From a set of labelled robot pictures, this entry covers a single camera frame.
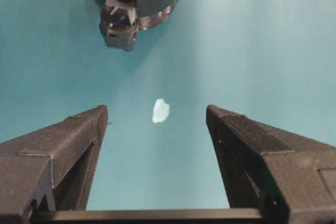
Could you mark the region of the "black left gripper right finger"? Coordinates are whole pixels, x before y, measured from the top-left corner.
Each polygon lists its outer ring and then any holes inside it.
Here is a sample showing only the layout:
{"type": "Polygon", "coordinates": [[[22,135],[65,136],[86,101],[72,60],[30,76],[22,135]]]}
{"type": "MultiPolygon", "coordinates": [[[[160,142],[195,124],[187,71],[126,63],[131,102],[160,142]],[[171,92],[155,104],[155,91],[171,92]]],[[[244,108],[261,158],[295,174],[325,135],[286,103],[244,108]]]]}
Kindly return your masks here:
{"type": "Polygon", "coordinates": [[[206,125],[232,208],[270,223],[335,223],[335,147],[209,105],[206,125]]]}

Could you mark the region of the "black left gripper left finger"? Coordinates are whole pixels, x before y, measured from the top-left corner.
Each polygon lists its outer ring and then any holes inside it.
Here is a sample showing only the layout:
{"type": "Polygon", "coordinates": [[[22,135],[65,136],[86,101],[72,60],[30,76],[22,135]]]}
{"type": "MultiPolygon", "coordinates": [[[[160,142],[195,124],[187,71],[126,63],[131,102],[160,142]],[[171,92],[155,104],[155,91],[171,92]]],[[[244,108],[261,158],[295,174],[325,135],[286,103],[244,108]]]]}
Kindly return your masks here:
{"type": "Polygon", "coordinates": [[[1,143],[1,223],[35,210],[85,210],[108,125],[99,105],[1,143]]]}

